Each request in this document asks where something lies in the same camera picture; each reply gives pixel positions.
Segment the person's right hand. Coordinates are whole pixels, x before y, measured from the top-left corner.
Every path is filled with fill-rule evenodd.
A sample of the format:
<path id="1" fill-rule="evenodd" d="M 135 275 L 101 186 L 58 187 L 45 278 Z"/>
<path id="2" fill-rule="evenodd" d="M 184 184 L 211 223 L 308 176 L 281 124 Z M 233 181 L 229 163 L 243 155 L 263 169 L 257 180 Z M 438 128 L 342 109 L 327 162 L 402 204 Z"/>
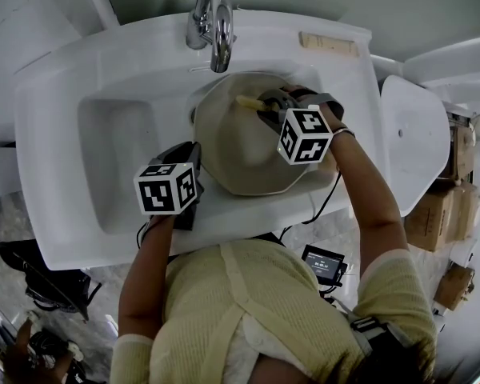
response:
<path id="1" fill-rule="evenodd" d="M 342 122 L 344 108 L 331 94 L 318 93 L 304 86 L 288 86 L 285 91 L 296 101 L 299 108 L 304 109 L 310 105 L 319 106 L 333 132 L 346 128 Z"/>

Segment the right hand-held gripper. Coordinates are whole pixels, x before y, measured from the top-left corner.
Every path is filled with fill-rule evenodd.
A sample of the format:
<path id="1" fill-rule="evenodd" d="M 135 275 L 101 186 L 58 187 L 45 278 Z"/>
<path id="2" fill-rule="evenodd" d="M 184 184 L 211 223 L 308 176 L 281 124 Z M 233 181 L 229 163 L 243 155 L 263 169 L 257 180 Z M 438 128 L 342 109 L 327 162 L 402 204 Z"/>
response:
<path id="1" fill-rule="evenodd" d="M 329 148 L 333 133 L 319 106 L 291 108 L 292 97 L 282 89 L 272 89 L 259 96 L 268 109 L 257 116 L 268 126 L 280 126 L 277 151 L 290 165 L 320 163 Z"/>

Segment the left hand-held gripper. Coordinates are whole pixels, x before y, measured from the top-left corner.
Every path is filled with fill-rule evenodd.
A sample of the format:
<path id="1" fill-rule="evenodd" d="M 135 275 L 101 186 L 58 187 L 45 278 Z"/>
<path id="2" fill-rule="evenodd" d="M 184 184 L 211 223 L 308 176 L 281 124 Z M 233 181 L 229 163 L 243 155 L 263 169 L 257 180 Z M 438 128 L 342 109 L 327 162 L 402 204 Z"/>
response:
<path id="1" fill-rule="evenodd" d="M 134 188 L 142 214 L 174 215 L 175 229 L 192 230 L 204 191 L 198 181 L 201 158 L 199 142 L 181 142 L 161 152 L 157 163 L 141 166 L 134 176 Z"/>

